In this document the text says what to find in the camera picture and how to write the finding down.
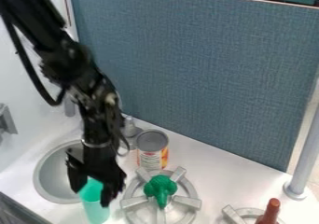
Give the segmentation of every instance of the sink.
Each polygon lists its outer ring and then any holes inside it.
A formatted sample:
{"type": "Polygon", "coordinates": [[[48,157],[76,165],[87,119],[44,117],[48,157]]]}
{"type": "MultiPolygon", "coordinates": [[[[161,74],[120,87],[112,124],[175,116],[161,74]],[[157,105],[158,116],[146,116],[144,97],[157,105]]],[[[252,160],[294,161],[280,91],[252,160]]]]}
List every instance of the sink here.
{"type": "Polygon", "coordinates": [[[70,188],[65,165],[65,151],[82,147],[79,140],[64,143],[48,152],[35,167],[36,191],[48,201],[60,204],[79,203],[79,197],[70,188]]]}

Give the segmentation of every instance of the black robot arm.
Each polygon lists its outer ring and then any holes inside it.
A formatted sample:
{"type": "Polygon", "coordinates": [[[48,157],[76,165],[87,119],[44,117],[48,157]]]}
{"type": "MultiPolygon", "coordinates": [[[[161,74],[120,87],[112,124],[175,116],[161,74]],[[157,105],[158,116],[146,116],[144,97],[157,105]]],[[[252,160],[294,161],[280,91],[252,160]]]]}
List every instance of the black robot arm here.
{"type": "Polygon", "coordinates": [[[95,65],[87,48],[64,31],[64,20],[49,0],[0,0],[0,14],[21,61],[36,89],[50,105],[59,105],[66,92],[78,104],[84,123],[83,148],[67,151],[67,169],[73,191],[79,192],[91,176],[104,184],[102,206],[123,190],[125,173],[116,162],[123,118],[114,85],[95,65]],[[18,28],[34,45],[45,77],[61,87],[52,98],[21,44],[18,28]]]}

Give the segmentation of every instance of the tin can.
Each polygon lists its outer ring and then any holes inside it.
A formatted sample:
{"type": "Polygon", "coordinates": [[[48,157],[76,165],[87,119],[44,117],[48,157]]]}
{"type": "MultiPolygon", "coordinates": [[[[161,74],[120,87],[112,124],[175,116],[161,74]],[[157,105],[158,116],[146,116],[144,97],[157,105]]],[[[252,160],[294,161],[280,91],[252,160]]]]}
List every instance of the tin can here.
{"type": "Polygon", "coordinates": [[[161,131],[148,130],[136,137],[137,164],[148,170],[163,169],[168,161],[167,135],[161,131]]]}

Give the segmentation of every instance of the green cup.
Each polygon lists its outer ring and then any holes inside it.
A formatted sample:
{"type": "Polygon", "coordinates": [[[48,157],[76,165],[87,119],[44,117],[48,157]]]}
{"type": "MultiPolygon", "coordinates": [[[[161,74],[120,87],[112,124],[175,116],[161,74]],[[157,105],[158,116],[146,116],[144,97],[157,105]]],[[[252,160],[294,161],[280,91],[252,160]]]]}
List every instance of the green cup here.
{"type": "Polygon", "coordinates": [[[107,221],[110,216],[108,207],[101,207],[101,191],[103,184],[91,178],[84,188],[79,192],[85,212],[90,224],[101,224],[107,221]]]}

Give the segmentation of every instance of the white countertop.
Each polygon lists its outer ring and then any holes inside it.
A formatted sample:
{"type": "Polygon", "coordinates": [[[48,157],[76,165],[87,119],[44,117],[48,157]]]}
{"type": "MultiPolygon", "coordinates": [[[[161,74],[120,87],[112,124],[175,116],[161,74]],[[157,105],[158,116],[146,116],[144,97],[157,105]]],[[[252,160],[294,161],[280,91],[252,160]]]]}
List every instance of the white countertop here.
{"type": "MultiPolygon", "coordinates": [[[[217,224],[221,209],[228,204],[235,209],[265,209],[272,197],[282,202],[280,218],[286,224],[319,223],[319,205],[312,193],[301,202],[284,195],[283,184],[291,178],[290,175],[141,120],[136,124],[143,129],[162,130],[169,136],[170,157],[166,169],[174,170],[177,166],[187,169],[186,177],[202,200],[194,224],[217,224]]],[[[33,184],[35,166],[45,153],[64,142],[78,139],[80,135],[78,119],[65,119],[61,125],[37,137],[28,152],[0,173],[0,191],[53,224],[88,223],[81,203],[51,203],[36,192],[33,184]]],[[[128,184],[135,176],[135,158],[120,158],[118,162],[128,175],[128,184]]],[[[105,223],[127,223],[119,208],[121,198],[119,195],[111,203],[111,217],[105,223]]]]}

